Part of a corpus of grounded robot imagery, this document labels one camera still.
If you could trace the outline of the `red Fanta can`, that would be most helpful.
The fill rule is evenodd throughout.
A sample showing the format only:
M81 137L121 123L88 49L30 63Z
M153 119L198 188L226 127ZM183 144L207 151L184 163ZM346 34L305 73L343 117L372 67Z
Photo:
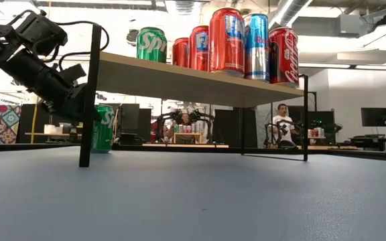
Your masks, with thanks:
M207 25L196 26L189 37L188 57L189 68L195 70L209 71L208 64L208 41L209 27Z
M172 64L175 66L188 67L188 41L187 37L175 40L172 46Z

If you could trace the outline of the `black table frame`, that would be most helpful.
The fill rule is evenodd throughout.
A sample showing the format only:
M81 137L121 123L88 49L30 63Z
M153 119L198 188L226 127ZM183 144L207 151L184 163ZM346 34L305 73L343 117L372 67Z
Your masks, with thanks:
M77 144L0 144L0 151L27 151L36 149L55 149L62 147L79 147ZM114 151L162 151L162 152L185 152L185 153L236 153L236 154L269 154L269 155L303 155L304 150L287 149L240 149L225 147L183 147L182 145L151 145L151 146L118 146L113 147ZM353 157L360 159L376 159L386 161L386 152L380 151L357 151L353 149L312 149L308 148L309 155L334 155L342 157Z

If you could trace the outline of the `black ceiling-hung device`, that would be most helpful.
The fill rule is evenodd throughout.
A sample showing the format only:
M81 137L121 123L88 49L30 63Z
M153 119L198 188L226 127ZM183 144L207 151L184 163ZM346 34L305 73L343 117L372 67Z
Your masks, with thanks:
M129 33L126 35L126 41L130 46L135 47L137 45L137 36L139 30L138 29L130 29Z

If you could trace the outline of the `green Sprite can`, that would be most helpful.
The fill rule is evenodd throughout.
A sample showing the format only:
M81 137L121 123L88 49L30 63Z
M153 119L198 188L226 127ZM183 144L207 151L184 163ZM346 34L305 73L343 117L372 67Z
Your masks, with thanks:
M111 106L96 105L100 120L95 120L92 133L92 153L108 153L113 145L113 123L115 113Z
M157 27L144 27L137 35L136 58L166 63L167 43L163 30Z

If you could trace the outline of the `corrugated silver duct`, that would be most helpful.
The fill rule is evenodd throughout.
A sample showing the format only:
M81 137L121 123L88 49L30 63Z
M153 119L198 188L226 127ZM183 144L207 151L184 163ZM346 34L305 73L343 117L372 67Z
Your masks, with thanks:
M166 30L170 39L188 37L200 23L202 4L193 0L165 0L168 12Z

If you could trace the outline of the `red soda can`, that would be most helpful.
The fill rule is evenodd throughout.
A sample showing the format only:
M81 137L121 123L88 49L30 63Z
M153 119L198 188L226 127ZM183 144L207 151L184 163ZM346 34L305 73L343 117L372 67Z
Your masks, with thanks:
M209 71L243 78L245 23L239 10L216 10L209 24Z

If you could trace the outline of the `small background wooden shelf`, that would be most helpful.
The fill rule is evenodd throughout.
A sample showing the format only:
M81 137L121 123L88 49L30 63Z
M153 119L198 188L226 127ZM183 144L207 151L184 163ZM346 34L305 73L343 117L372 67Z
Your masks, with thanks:
M202 135L199 133L175 133L174 144L201 144Z

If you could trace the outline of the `black partition panel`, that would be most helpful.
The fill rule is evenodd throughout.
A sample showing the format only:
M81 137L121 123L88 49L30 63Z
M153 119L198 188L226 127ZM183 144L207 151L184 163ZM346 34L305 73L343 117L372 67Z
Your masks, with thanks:
M313 145L333 145L336 143L334 134L334 112L333 111L309 111L308 128L321 128L324 131L324 139L310 139Z
M240 111L234 110L215 110L213 125L213 137L217 143L224 143L229 147L240 147ZM245 109L243 111L243 126L245 128L245 147L257 148L257 126L255 111Z

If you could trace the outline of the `black desk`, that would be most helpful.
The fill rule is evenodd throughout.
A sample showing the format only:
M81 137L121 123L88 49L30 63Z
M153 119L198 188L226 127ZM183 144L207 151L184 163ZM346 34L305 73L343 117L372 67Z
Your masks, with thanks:
M386 136L384 134L354 136L337 142L337 145L356 147L365 151L386 151Z

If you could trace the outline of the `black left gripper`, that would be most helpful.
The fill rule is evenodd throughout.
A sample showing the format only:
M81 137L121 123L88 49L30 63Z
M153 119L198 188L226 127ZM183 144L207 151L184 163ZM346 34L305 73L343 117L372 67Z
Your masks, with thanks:
M86 85L73 81L86 76L83 67L75 64L57 71L27 49L22 49L1 65L6 74L42 99L40 106L48 113L74 121L84 119Z

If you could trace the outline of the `silver blue Red Bull can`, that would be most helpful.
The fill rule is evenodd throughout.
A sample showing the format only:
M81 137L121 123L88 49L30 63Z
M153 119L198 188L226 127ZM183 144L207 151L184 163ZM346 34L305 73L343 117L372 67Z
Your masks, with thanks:
M269 82L268 17L253 13L245 21L245 78Z

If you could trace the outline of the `wooden ledge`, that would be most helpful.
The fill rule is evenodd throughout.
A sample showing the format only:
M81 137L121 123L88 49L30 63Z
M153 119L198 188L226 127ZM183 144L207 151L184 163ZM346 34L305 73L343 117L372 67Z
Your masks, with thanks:
M77 137L81 137L82 134L78 134L78 133L75 133L75 134L69 134L69 133L62 133L62 134L57 134L57 133L25 133L25 135L34 135L34 136L46 136L46 137L68 137L70 135L76 135Z

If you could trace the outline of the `red Coca-Cola can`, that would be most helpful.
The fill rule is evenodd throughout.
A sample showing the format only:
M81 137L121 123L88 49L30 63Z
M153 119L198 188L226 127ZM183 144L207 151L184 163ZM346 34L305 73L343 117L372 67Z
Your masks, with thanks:
M290 27L269 32L270 82L297 88L299 86L298 36Z

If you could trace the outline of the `wooden shelf with black legs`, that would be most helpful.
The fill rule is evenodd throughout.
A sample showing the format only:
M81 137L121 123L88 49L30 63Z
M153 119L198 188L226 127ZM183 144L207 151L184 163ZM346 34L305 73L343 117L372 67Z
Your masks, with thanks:
M233 106L239 110L279 100L307 97L306 89L213 74L179 66L150 62L100 50L102 28L92 27L91 54L86 87L85 111L94 111L95 92L182 100ZM91 154L93 121L83 121L80 167L108 164L115 167L187 167L228 165L243 162L245 145L235 153L215 147L117 147L111 154Z

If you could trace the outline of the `black screen panel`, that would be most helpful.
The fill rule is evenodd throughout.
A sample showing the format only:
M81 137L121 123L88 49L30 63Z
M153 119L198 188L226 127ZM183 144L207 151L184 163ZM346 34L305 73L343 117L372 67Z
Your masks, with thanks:
M122 104L117 109L114 144L142 145L151 141L151 109Z

